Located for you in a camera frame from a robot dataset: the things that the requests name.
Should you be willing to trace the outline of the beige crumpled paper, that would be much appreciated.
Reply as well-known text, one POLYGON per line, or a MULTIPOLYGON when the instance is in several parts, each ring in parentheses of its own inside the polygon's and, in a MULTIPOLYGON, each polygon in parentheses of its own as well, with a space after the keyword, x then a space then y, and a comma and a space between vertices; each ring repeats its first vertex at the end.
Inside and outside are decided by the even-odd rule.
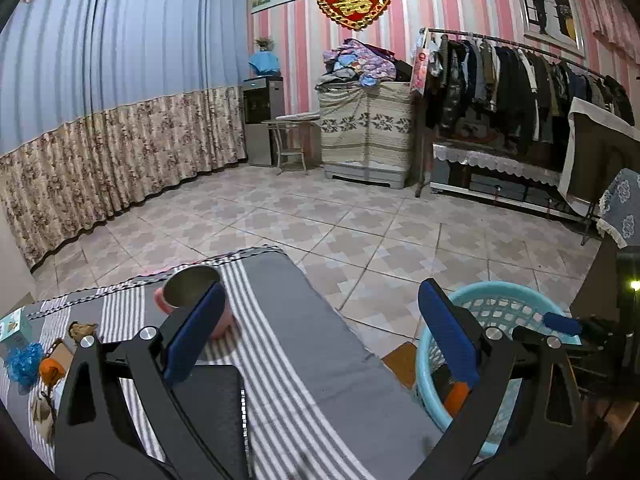
POLYGON ((54 440, 55 409, 51 399, 44 393, 37 394, 30 406, 32 422, 35 430, 47 445, 52 445, 54 440))

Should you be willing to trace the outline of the small orange round object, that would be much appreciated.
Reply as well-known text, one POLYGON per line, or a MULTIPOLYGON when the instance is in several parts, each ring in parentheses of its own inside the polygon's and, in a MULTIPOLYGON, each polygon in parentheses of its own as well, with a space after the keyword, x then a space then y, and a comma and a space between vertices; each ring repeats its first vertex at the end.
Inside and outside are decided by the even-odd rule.
POLYGON ((66 375, 63 365, 52 358, 44 358, 39 364, 38 372, 43 385, 48 388, 54 387, 66 375))

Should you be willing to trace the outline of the small brown crumpled wad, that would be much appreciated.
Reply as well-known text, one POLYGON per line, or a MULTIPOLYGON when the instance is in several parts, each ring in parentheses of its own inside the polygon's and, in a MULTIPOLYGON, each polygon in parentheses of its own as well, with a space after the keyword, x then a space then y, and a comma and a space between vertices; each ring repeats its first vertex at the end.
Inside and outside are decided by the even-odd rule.
POLYGON ((81 341, 87 336, 93 336, 96 333, 98 324, 96 323, 79 323, 77 321, 71 322, 68 326, 67 333, 76 344, 80 344, 81 341))

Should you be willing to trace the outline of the blue mesh scrubber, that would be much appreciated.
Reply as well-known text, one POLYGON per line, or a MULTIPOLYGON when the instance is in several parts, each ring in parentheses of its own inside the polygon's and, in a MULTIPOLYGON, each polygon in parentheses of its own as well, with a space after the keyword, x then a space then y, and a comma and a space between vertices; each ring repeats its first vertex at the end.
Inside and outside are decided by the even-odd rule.
POLYGON ((24 348, 14 348, 6 359, 6 370, 11 382, 30 389, 38 380, 39 365, 44 358, 40 342, 31 342, 24 348))

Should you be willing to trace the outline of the grey floral fringed cloth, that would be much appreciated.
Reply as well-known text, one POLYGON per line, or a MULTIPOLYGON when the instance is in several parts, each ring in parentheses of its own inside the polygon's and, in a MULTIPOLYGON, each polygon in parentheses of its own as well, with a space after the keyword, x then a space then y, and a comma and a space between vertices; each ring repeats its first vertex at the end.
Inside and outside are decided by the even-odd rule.
POLYGON ((617 247, 640 244, 640 174, 624 168, 616 174, 600 198, 597 229, 617 247))

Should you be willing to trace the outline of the small teal white carton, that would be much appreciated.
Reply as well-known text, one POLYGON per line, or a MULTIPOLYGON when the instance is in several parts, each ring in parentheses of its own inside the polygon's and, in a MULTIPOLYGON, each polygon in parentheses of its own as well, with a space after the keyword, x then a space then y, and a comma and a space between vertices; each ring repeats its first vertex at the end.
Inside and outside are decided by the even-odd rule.
POLYGON ((32 324, 24 308, 19 308, 1 319, 0 344, 6 350, 24 348, 32 342, 32 324))

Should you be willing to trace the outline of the low lace covered bench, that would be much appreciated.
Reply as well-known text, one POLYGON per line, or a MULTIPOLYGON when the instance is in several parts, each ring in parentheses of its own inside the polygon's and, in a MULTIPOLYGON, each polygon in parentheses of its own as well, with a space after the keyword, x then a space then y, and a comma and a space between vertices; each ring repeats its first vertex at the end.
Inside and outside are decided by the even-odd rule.
POLYGON ((561 196, 560 175, 512 157, 435 142, 430 187, 559 219, 577 219, 561 196))

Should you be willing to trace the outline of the pink metal-rimmed mug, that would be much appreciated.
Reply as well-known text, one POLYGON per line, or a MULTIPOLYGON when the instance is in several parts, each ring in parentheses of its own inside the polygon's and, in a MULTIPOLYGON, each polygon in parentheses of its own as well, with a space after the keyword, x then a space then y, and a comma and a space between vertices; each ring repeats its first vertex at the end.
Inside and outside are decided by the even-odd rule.
POLYGON ((176 271, 153 295, 157 307, 167 315, 168 328, 160 328, 168 344, 198 302, 213 284, 222 284, 220 273, 213 266, 196 264, 176 271))

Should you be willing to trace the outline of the metal clothes rack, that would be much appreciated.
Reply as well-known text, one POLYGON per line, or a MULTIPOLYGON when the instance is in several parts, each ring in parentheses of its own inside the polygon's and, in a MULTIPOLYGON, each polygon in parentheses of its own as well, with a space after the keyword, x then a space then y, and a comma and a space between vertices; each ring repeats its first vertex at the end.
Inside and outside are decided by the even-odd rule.
MULTIPOLYGON (((506 38, 488 36, 488 35, 480 34, 479 32, 464 32, 463 30, 454 30, 454 29, 437 28, 437 27, 420 27, 418 34, 419 34, 419 37, 423 39, 422 47, 426 47, 426 44, 429 41, 431 41, 431 36, 437 35, 437 34, 444 35, 447 37, 453 36, 456 38, 464 37, 464 38, 486 40, 487 42, 492 41, 494 44, 500 44, 500 46, 516 47, 517 49, 520 49, 522 51, 530 51, 540 56, 546 56, 547 58, 554 58, 555 60, 559 60, 561 62, 564 61, 567 65, 574 66, 578 70, 581 70, 583 73, 590 74, 600 79, 605 78, 604 75, 600 74, 596 70, 592 70, 588 66, 575 62, 574 60, 571 60, 570 58, 567 58, 564 55, 553 53, 551 51, 544 50, 543 48, 532 46, 531 44, 523 44, 522 42, 509 40, 506 38)), ((422 142, 421 148, 420 148, 421 150, 420 155, 422 158, 420 160, 420 165, 419 165, 419 182, 416 185, 416 192, 414 193, 414 196, 416 196, 416 198, 421 197, 422 191, 424 190, 425 185, 427 185, 427 180, 425 180, 426 179, 425 177, 426 163, 423 161, 423 154, 425 151, 424 146, 425 144, 424 142, 422 142)))

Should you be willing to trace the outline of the grey striped table cloth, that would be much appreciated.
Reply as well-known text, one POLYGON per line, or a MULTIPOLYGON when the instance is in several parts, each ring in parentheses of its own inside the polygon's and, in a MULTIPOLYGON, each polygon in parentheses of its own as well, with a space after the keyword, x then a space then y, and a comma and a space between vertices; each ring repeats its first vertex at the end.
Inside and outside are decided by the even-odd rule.
MULTIPOLYGON (((203 263, 220 272, 234 322, 196 364, 242 374, 255 478, 409 479, 442 432, 291 259, 256 247, 203 263)), ((58 337, 73 347, 77 321, 98 324, 101 341, 129 339, 163 322, 153 292, 185 268, 29 304, 32 336, 45 349, 58 337)), ((29 414, 40 388, 19 393, 1 358, 3 407, 53 469, 53 446, 29 414)))

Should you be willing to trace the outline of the hanging dark clothes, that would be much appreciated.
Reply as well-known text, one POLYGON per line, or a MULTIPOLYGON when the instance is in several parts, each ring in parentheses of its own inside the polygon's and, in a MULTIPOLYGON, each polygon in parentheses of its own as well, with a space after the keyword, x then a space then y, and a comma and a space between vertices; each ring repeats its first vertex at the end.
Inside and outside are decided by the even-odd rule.
POLYGON ((426 55, 425 123, 446 140, 558 166, 574 100, 636 124, 629 96, 616 79, 576 72, 564 60, 553 63, 532 50, 445 34, 430 37, 426 55))

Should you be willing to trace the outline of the cloth covered cabinet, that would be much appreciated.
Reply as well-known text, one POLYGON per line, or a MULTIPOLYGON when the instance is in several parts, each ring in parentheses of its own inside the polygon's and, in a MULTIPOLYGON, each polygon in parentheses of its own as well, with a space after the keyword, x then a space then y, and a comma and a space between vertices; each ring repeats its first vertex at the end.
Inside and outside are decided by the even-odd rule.
POLYGON ((403 188, 412 166, 416 116, 409 85, 328 84, 318 90, 318 100, 326 176, 403 188))

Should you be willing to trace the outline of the framed black white poster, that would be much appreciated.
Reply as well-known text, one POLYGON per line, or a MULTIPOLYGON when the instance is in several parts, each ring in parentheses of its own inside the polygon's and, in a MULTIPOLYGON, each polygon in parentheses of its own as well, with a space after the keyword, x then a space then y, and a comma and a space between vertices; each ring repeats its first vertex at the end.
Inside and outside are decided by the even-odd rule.
POLYGON ((575 0, 520 0, 520 3, 527 38, 585 57, 575 0))

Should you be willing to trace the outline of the pile of colourful clothes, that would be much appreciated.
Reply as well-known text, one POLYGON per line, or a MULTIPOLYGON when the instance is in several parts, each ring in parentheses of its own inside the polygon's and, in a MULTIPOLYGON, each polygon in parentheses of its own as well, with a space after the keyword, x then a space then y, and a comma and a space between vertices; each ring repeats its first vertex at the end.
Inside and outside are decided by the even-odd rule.
POLYGON ((326 71, 318 79, 316 89, 336 84, 356 82, 363 88, 375 87, 384 81, 409 82, 411 66, 398 60, 395 53, 347 38, 335 49, 323 52, 326 71))

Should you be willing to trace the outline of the blue wrapped potted plant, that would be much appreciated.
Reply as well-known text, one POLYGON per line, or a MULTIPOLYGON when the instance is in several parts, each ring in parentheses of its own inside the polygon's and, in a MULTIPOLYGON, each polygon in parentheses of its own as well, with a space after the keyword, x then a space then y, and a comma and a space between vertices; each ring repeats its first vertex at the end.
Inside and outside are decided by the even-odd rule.
POLYGON ((250 56, 248 65, 256 77, 280 76, 281 67, 277 55, 273 53, 273 41, 270 37, 255 39, 257 51, 250 56))

